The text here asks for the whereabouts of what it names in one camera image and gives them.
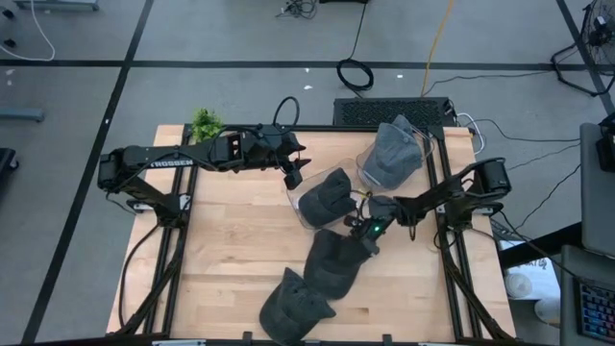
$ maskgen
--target cap brim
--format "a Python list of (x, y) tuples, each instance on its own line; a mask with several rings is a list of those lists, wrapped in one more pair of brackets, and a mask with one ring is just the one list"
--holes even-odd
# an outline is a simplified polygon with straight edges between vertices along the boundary
[(316, 326), (318, 320), (300, 324), (290, 319), (278, 304), (281, 286), (278, 284), (265, 301), (258, 321), (272, 340), (282, 346), (294, 346)]

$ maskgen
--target green plant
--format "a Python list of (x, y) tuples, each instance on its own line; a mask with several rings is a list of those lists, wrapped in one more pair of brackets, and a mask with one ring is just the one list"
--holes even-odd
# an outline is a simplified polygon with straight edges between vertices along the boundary
[(222, 119), (214, 111), (201, 108), (194, 112), (192, 135), (200, 142), (216, 136), (223, 126)]

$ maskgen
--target transparent bin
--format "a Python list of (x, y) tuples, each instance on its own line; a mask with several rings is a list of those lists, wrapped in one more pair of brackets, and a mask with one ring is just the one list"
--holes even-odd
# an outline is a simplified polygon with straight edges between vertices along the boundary
[[(412, 134), (414, 135), (414, 139), (416, 139), (416, 144), (418, 144), (418, 147), (420, 148), (420, 151), (421, 151), (420, 165), (422, 166), (425, 163), (425, 159), (429, 155), (431, 155), (431, 153), (433, 152), (433, 143), (428, 136), (423, 134), (423, 132), (421, 132), (419, 129), (417, 129), (413, 125), (410, 125), (410, 128), (412, 129)], [(398, 188), (400, 185), (402, 185), (407, 180), (407, 178), (410, 177), (410, 175), (414, 172), (414, 170), (418, 169), (417, 167), (415, 167), (414, 170), (412, 170), (411, 172), (408, 171), (407, 172), (408, 174), (405, 174), (405, 172), (400, 172), (399, 168), (395, 169), (391, 167), (386, 167), (385, 165), (381, 163), (381, 161), (376, 159), (376, 153), (374, 152), (375, 145), (376, 143), (374, 142), (364, 152), (362, 152), (361, 154), (357, 156), (357, 176), (361, 180), (361, 184), (365, 186), (365, 188), (367, 188), (368, 190), (374, 193), (394, 190)], [(407, 164), (406, 165), (407, 169), (411, 169), (410, 166), (411, 164)], [(388, 177), (391, 177), (392, 175), (395, 175), (395, 174), (399, 174), (400, 176), (406, 176), (406, 177), (403, 179), (399, 179), (397, 182), (387, 182), (387, 183), (383, 182), (384, 180), (387, 180)]]
[[(329, 177), (334, 171), (340, 168), (343, 170), (346, 176), (348, 176), (348, 179), (350, 181), (351, 190), (346, 198), (350, 197), (353, 200), (353, 209), (350, 210), (350, 201), (347, 200), (343, 206), (348, 206), (348, 212), (344, 213), (343, 215), (338, 215), (335, 219), (331, 219), (329, 222), (326, 222), (324, 224), (321, 224), (320, 222), (315, 223), (313, 222), (314, 210), (321, 207), (321, 205), (318, 203), (320, 202), (318, 200), (318, 193), (312, 192), (310, 195), (307, 194), (311, 191), (315, 192), (315, 188), (318, 186), (323, 187), (323, 183), (326, 181), (327, 177)], [(361, 179), (357, 175), (357, 163), (352, 159), (344, 159), (340, 161), (337, 165), (307, 179), (304, 179), (304, 181), (294, 190), (287, 190), (286, 195), (288, 197), (288, 201), (290, 201), (290, 205), (293, 209), (295, 209), (295, 212), (297, 213), (297, 216), (299, 217), (299, 220), (301, 221), (302, 225), (309, 230), (320, 230), (323, 228), (331, 229), (334, 225), (341, 223), (344, 219), (344, 216), (346, 216), (348, 213), (355, 212), (358, 205), (360, 204), (361, 196), (363, 193), (365, 193), (365, 191), (365, 186), (362, 184)], [(307, 199), (304, 200), (304, 202), (302, 203), (301, 200), (304, 197), (306, 197)], [(306, 206), (312, 207), (314, 203), (316, 203), (317, 205), (316, 208), (306, 209)]]

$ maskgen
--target cable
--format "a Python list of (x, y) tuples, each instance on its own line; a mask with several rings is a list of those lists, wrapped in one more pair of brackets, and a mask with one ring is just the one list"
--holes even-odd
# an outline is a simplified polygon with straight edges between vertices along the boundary
[(472, 115), (468, 113), (458, 113), (457, 114), (457, 116), (460, 116), (460, 115), (467, 116), (468, 119), (470, 119), (470, 121), (472, 122), (472, 125), (474, 125), (474, 128), (477, 130), (477, 135), (479, 136), (479, 139), (480, 139), (480, 149), (474, 152), (474, 155), (480, 154), (482, 150), (484, 149), (484, 140), (482, 139), (482, 134), (480, 133), (479, 126), (477, 125), (476, 121), (474, 121), (474, 118), (472, 117)]
[(568, 178), (572, 177), (573, 175), (575, 175), (575, 173), (577, 173), (578, 169), (580, 168), (580, 165), (577, 166), (577, 168), (575, 168), (574, 171), (572, 171), (571, 173), (569, 173), (567, 176), (564, 177), (564, 179), (560, 180), (557, 184), (555, 184), (555, 186), (552, 188), (551, 192), (549, 192), (549, 195), (547, 195), (547, 198), (545, 198), (544, 200), (542, 200), (542, 202), (540, 202), (540, 204), (538, 205), (538, 207), (534, 208), (534, 210), (532, 210), (527, 216), (526, 218), (523, 219), (523, 221), (521, 222), (521, 224), (519, 226), (517, 226), (517, 228), (515, 229), (518, 230), (520, 228), (522, 228), (526, 222), (528, 221), (529, 217), (534, 215), (535, 212), (537, 212), (540, 208), (542, 208), (542, 206), (551, 198), (551, 196), (553, 196), (553, 194), (555, 193), (555, 191), (557, 190), (557, 188), (564, 184), (564, 182), (566, 182), (568, 180)]
[(51, 41), (49, 41), (49, 38), (47, 38), (47, 35), (45, 35), (45, 33), (40, 28), (40, 24), (38, 24), (37, 14), (35, 13), (35, 0), (30, 0), (30, 9), (32, 10), (32, 18), (35, 21), (35, 24), (37, 24), (37, 28), (38, 28), (38, 31), (40, 32), (40, 35), (45, 39), (45, 41), (47, 41), (47, 44), (51, 48), (51, 57), (49, 59), (22, 57), (20, 55), (17, 55), (15, 53), (9, 51), (2, 44), (0, 44), (0, 49), (2, 49), (5, 53), (7, 53), (10, 56), (12, 56), (14, 58), (18, 58), (18, 59), (24, 60), (24, 61), (28, 61), (28, 62), (50, 62), (50, 61), (52, 61), (56, 57), (56, 47), (54, 47), (54, 45), (51, 44)]
[(292, 122), (292, 125), (290, 125), (285, 131), (280, 132), (280, 136), (286, 135), (289, 132), (291, 132), (295, 128), (297, 123), (299, 122), (299, 116), (300, 116), (300, 113), (301, 113), (301, 108), (299, 107), (299, 101), (297, 101), (297, 99), (294, 96), (287, 96), (278, 105), (278, 108), (276, 109), (276, 112), (273, 115), (273, 121), (271, 122), (271, 124), (276, 126), (276, 127), (278, 127), (280, 125), (280, 124), (278, 124), (278, 114), (280, 113), (280, 110), (282, 109), (282, 106), (288, 100), (292, 100), (295, 103), (295, 120)]
[(117, 317), (119, 319), (119, 325), (123, 328), (125, 326), (124, 323), (124, 287), (126, 286), (126, 272), (128, 271), (128, 264), (131, 262), (131, 259), (135, 255), (136, 250), (147, 240), (150, 236), (154, 234), (154, 232), (160, 226), (161, 221), (159, 220), (156, 223), (156, 226), (152, 228), (147, 234), (143, 236), (143, 238), (135, 244), (133, 250), (126, 257), (126, 261), (124, 262), (124, 268), (122, 269), (122, 277), (119, 282), (119, 299), (118, 299), (118, 307), (117, 307)]
[[(534, 251), (536, 251), (537, 253), (539, 253), (541, 256), (543, 256), (545, 259), (549, 259), (551, 260), (551, 262), (553, 264), (555, 264), (559, 269), (565, 271), (566, 273), (568, 273), (570, 276), (572, 276), (573, 278), (576, 278), (579, 282), (581, 282), (582, 284), (586, 285), (588, 288), (592, 289), (594, 291), (595, 294), (601, 295), (599, 294), (597, 291), (600, 291), (601, 289), (598, 287), (595, 287), (594, 285), (590, 284), (587, 282), (587, 280), (585, 280), (584, 278), (578, 276), (577, 274), (573, 273), (570, 269), (566, 268), (560, 261), (555, 260), (553, 257), (549, 256), (549, 254), (547, 254), (546, 251), (542, 250), (541, 248), (537, 247), (536, 245), (534, 245), (532, 242), (534, 241), (533, 238), (526, 236), (526, 235), (522, 235), (520, 234), (517, 229), (515, 229), (512, 224), (510, 223), (510, 221), (508, 220), (508, 217), (506, 216), (506, 214), (503, 211), (499, 211), (499, 213), (504, 217), (504, 221), (506, 222), (506, 224), (510, 227), (511, 231), (513, 233), (515, 233), (517, 236), (521, 237), (526, 244), (532, 248)], [(611, 303), (615, 304), (615, 299), (609, 298), (609, 297), (605, 297), (608, 301), (610, 301)]]
[[(358, 62), (356, 60), (353, 60), (353, 56), (355, 55), (355, 51), (357, 50), (358, 38), (361, 34), (361, 28), (363, 27), (363, 18), (365, 17), (365, 9), (367, 9), (367, 2), (363, 4), (363, 11), (361, 12), (361, 19), (358, 22), (357, 36), (355, 37), (355, 45), (353, 46), (353, 53), (351, 53), (348, 59), (344, 59), (338, 62), (337, 66), (335, 67), (335, 70), (337, 72), (337, 78), (339, 78), (339, 80), (342, 81), (344, 86), (350, 89), (358, 98), (363, 98), (363, 96), (361, 96), (361, 94), (358, 93), (359, 91), (367, 91), (374, 86), (374, 72), (372, 72), (372, 69), (369, 68), (369, 66), (367, 66), (363, 62)], [(355, 67), (359, 68), (361, 71), (365, 72), (365, 74), (368, 77), (368, 82), (362, 86), (354, 85), (348, 82), (348, 80), (344, 78), (344, 76), (342, 75), (342, 67), (345, 64), (354, 65)]]
[(493, 121), (491, 119), (476, 119), (476, 120), (474, 120), (475, 123), (478, 123), (480, 121), (487, 121), (487, 122), (492, 123), (493, 125), (495, 125), (495, 127), (498, 129), (498, 131), (500, 132), (500, 134), (504, 138), (510, 139), (510, 140), (520, 140), (520, 141), (540, 142), (540, 143), (546, 143), (546, 142), (574, 142), (574, 141), (580, 140), (580, 138), (574, 138), (574, 139), (533, 139), (533, 138), (513, 137), (513, 136), (508, 136), (507, 134), (505, 134), (504, 131), (502, 131), (502, 129), (500, 128), (500, 125), (498, 125), (498, 123), (496, 123), (495, 121)]
[(119, 202), (114, 201), (114, 200), (112, 200), (111, 198), (109, 198), (109, 195), (110, 195), (110, 194), (111, 194), (110, 192), (107, 192), (107, 195), (105, 196), (105, 199), (106, 199), (108, 202), (111, 202), (111, 203), (115, 204), (116, 206), (118, 206), (118, 207), (119, 207), (119, 208), (121, 208), (123, 211), (127, 212), (128, 214), (133, 215), (133, 216), (136, 216), (136, 212), (131, 211), (131, 210), (128, 210), (126, 207), (122, 206)]
[[(578, 52), (578, 50), (574, 51), (573, 53), (567, 55), (566, 57), (564, 57), (563, 59), (561, 59), (559, 62), (563, 62), (566, 59), (572, 57), (576, 52)], [(550, 73), (550, 72), (554, 72), (554, 70), (549, 70), (549, 71), (539, 71), (539, 72), (529, 72), (529, 73), (521, 73), (521, 74), (516, 74), (516, 75), (504, 75), (504, 74), (496, 74), (496, 75), (478, 75), (478, 76), (471, 76), (471, 77), (464, 77), (464, 76), (454, 76), (452, 78), (446, 79), (446, 80), (441, 80), (441, 81), (435, 81), (433, 82), (433, 84), (430, 86), (430, 88), (425, 92), (425, 94), (423, 94), (423, 96), (427, 96), (436, 85), (439, 84), (445, 84), (448, 82), (452, 82), (454, 80), (460, 79), (460, 80), (475, 80), (475, 79), (479, 79), (479, 78), (518, 78), (518, 77), (527, 77), (527, 76), (533, 76), (533, 75), (539, 75), (539, 74), (545, 74), (545, 73)]]
[(431, 59), (433, 58), (433, 53), (435, 53), (435, 47), (438, 45), (438, 40), (442, 36), (442, 31), (444, 30), (444, 25), (446, 24), (447, 19), (449, 19), (449, 15), (451, 14), (451, 10), (453, 9), (454, 0), (449, 0), (449, 7), (446, 9), (446, 13), (444, 14), (444, 18), (442, 18), (442, 22), (438, 27), (438, 31), (435, 34), (435, 38), (433, 39), (433, 44), (431, 45), (430, 56), (427, 59), (427, 65), (425, 66), (425, 76), (423, 76), (423, 86), (421, 86), (421, 97), (425, 97), (425, 87), (427, 86), (427, 82), (430, 78), (430, 66)]
[[(286, 1), (286, 5), (286, 8), (282, 9), (282, 12), (278, 13), (276, 18), (292, 15), (295, 18), (312, 19), (318, 12), (316, 0), (290, 0)], [(306, 5), (309, 6), (309, 10), (304, 9)]]
[(567, 146), (567, 147), (565, 147), (565, 148), (563, 148), (563, 149), (560, 149), (560, 150), (558, 150), (558, 151), (556, 151), (556, 152), (551, 152), (551, 153), (549, 153), (549, 154), (545, 154), (545, 155), (540, 156), (540, 157), (538, 157), (538, 158), (534, 158), (534, 159), (531, 159), (531, 160), (529, 160), (529, 161), (526, 161), (526, 162), (523, 162), (523, 163), (519, 163), (519, 164), (513, 165), (512, 167), (507, 168), (507, 169), (506, 169), (506, 171), (510, 172), (510, 171), (511, 171), (511, 170), (513, 170), (513, 169), (517, 169), (517, 168), (519, 168), (519, 167), (523, 167), (523, 166), (528, 165), (528, 164), (530, 164), (530, 163), (532, 163), (532, 162), (542, 160), (542, 159), (547, 158), (547, 157), (552, 156), (552, 155), (556, 155), (556, 154), (563, 153), (564, 151), (566, 151), (566, 150), (568, 150), (568, 149), (575, 148), (575, 147), (578, 147), (578, 146), (580, 146), (580, 143), (579, 143), (579, 144), (569, 145), (569, 146)]

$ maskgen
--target white object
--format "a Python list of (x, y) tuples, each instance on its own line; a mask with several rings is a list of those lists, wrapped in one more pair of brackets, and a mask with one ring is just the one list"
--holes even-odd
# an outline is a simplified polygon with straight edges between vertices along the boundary
[(541, 321), (548, 325), (559, 327), (559, 308), (561, 302), (559, 297), (542, 299), (534, 305), (534, 312)]
[(467, 116), (468, 119), (470, 119), (470, 121), (472, 122), (472, 125), (474, 126), (474, 128), (477, 130), (477, 136), (479, 136), (479, 139), (480, 139), (480, 149), (474, 152), (474, 155), (480, 154), (482, 152), (482, 149), (484, 149), (484, 139), (482, 139), (482, 134), (480, 133), (479, 125), (477, 125), (477, 122), (474, 121), (474, 118), (472, 117), (472, 115), (468, 113), (458, 113), (457, 114), (457, 116), (460, 116), (460, 115)]
[[(503, 250), (524, 243), (524, 241), (500, 241)], [(506, 276), (522, 274), (531, 282), (531, 292), (524, 297), (511, 296), (515, 300), (541, 300), (546, 298), (559, 299), (560, 289), (555, 276), (554, 265), (550, 259), (537, 259), (526, 264), (508, 268)]]
[(47, 35), (45, 35), (45, 33), (40, 28), (40, 24), (38, 24), (37, 14), (35, 13), (35, 0), (30, 0), (30, 9), (32, 10), (32, 18), (35, 21), (35, 24), (37, 24), (38, 31), (40, 32), (42, 37), (45, 39), (45, 41), (47, 41), (47, 44), (49, 45), (49, 48), (51, 48), (51, 57), (49, 59), (22, 57), (20, 55), (17, 55), (15, 53), (9, 51), (2, 44), (0, 44), (0, 49), (2, 49), (5, 53), (7, 53), (8, 55), (10, 55), (10, 56), (12, 56), (14, 58), (18, 58), (18, 59), (25, 60), (25, 61), (28, 61), (28, 62), (50, 62), (50, 61), (52, 61), (56, 57), (56, 48), (54, 47), (53, 44), (51, 44), (51, 42), (49, 41), (49, 38), (47, 38)]
[(524, 298), (531, 293), (531, 280), (523, 274), (506, 275), (504, 284), (506, 285), (506, 293), (512, 298)]

